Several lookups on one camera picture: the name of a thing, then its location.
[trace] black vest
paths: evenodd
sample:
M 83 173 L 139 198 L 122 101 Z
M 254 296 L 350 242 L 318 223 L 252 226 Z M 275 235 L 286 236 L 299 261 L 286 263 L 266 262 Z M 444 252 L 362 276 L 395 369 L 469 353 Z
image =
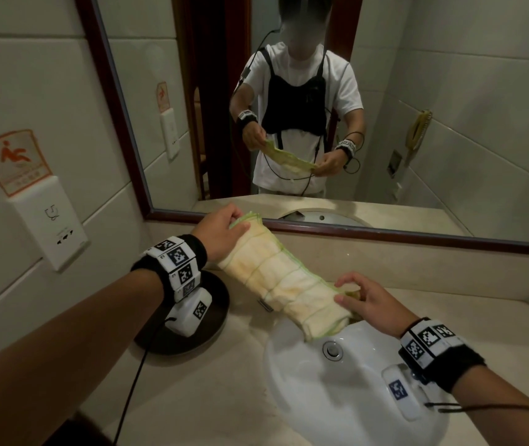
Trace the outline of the black vest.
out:
M 286 129 L 300 129 L 320 136 L 326 149 L 326 81 L 322 76 L 326 48 L 322 53 L 318 72 L 301 86 L 290 85 L 276 75 L 269 52 L 266 48 L 261 48 L 259 51 L 270 69 L 269 96 L 262 127 L 267 133 L 277 136 L 277 144 L 281 150 L 283 150 L 281 132 Z

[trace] white outlet cover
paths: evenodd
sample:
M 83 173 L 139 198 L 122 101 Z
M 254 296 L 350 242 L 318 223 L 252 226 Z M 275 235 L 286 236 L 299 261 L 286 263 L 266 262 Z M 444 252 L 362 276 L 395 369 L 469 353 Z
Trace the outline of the white outlet cover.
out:
M 178 127 L 176 126 L 176 116 L 173 108 L 169 108 L 160 114 L 161 130 L 164 134 L 165 149 L 168 152 L 170 161 L 174 159 L 180 151 L 178 141 Z
M 61 270 L 87 243 L 82 224 L 55 175 L 9 201 L 54 270 Z

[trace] man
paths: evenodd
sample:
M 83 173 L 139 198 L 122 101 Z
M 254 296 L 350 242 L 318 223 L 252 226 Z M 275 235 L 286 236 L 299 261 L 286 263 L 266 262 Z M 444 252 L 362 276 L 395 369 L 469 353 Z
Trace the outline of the man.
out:
M 259 153 L 253 182 L 259 193 L 324 197 L 326 178 L 338 174 L 364 140 L 360 93 L 349 62 L 325 49 L 332 0 L 279 0 L 283 42 L 257 51 L 231 98 L 230 112 L 250 150 L 275 147 L 319 165 L 292 173 Z M 250 106 L 258 99 L 257 117 Z M 332 108 L 347 125 L 337 148 L 325 153 Z
M 250 228 L 244 222 L 229 229 L 241 216 L 229 204 L 182 236 L 196 253 L 199 269 L 233 250 Z M 168 275 L 157 259 L 145 256 L 133 269 L 0 352 L 0 445 L 42 444 L 99 385 L 157 307 L 173 304 Z M 341 295 L 335 301 L 380 332 L 399 338 L 422 321 L 360 274 L 345 274 L 335 286 L 348 282 L 360 286 L 361 301 Z M 456 371 L 447 391 L 463 407 L 517 406 L 470 413 L 486 441 L 491 446 L 529 446 L 529 398 L 483 364 L 462 363 L 456 354 L 433 369 L 437 383 Z

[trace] warning sign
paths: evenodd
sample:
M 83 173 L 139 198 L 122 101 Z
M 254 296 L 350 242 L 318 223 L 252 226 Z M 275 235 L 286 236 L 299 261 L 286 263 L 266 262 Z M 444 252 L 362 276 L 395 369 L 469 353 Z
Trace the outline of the warning sign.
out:
M 10 197 L 52 175 L 30 129 L 0 136 L 0 186 Z
M 165 112 L 169 109 L 168 85 L 165 81 L 157 84 L 157 105 L 159 112 Z

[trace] sink drain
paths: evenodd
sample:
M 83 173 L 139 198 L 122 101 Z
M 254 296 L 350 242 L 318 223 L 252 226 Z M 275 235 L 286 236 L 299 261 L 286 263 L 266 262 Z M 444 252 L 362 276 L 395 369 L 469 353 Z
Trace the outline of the sink drain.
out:
M 330 361 L 339 361 L 343 358 L 343 348 L 335 341 L 327 341 L 322 345 L 322 353 Z

